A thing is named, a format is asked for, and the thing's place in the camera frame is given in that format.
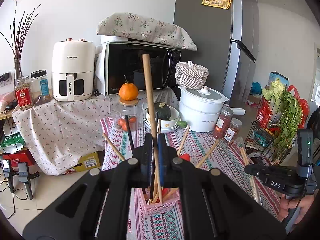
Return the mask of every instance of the white cloth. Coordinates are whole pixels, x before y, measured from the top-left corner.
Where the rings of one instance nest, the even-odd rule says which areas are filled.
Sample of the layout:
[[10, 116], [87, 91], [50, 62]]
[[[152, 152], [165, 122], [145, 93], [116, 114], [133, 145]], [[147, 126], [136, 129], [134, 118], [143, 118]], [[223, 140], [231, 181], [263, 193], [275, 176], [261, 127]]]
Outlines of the white cloth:
[[132, 13], [114, 13], [99, 22], [97, 35], [131, 38], [197, 50], [188, 33], [181, 27]]
[[[177, 101], [171, 89], [153, 94], [157, 101]], [[140, 91], [138, 99], [146, 104], [146, 92]], [[12, 117], [41, 170], [59, 175], [78, 164], [80, 157], [105, 149], [100, 119], [116, 110], [118, 102], [118, 94], [75, 102], [51, 99], [25, 111], [16, 107]]]

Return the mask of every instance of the black wire basket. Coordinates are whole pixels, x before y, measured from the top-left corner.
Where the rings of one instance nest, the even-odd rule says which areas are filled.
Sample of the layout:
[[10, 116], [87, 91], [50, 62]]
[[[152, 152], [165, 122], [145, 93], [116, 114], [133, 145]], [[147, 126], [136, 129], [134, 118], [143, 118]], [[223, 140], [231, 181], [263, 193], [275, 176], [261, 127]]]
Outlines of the black wire basket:
[[280, 132], [277, 123], [282, 116], [280, 109], [282, 109], [283, 101], [280, 100], [279, 105], [275, 102], [275, 99], [267, 101], [262, 97], [257, 118], [252, 122], [245, 140], [247, 154], [256, 164], [280, 165], [290, 153], [297, 139], [297, 135], [295, 135], [286, 147], [281, 147], [276, 142]]

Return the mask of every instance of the pumpkin stem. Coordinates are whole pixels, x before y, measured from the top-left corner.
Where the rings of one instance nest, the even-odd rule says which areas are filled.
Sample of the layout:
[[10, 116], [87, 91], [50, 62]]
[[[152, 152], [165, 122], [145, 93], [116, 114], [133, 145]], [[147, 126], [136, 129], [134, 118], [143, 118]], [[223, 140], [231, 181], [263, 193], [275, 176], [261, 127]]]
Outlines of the pumpkin stem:
[[164, 106], [165, 106], [165, 102], [159, 104], [160, 108], [163, 108]]

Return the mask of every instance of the pink basket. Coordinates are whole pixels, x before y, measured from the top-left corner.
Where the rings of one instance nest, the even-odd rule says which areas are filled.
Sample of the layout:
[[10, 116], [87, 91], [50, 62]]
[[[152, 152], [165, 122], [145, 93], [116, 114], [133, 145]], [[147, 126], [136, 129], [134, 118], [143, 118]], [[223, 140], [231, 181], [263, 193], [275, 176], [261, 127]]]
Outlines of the pink basket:
[[141, 188], [138, 188], [138, 192], [140, 193], [139, 202], [141, 206], [143, 207], [143, 214], [145, 217], [154, 215], [154, 214], [160, 214], [169, 211], [174, 207], [176, 202], [180, 199], [179, 191], [177, 190], [175, 193], [170, 196], [168, 200], [166, 200], [164, 203], [155, 203], [155, 204], [146, 204], [146, 201], [143, 196], [143, 192]]

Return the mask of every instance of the refrigerator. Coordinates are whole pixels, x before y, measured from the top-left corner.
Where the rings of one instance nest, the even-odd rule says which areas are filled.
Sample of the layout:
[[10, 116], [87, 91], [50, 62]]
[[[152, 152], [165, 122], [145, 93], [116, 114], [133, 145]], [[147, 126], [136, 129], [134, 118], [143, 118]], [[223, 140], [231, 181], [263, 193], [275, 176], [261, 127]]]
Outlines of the refrigerator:
[[201, 3], [176, 0], [173, 23], [184, 28], [198, 47], [197, 51], [183, 50], [181, 61], [206, 67], [206, 86], [245, 102], [258, 52], [257, 0], [232, 0], [229, 9]]

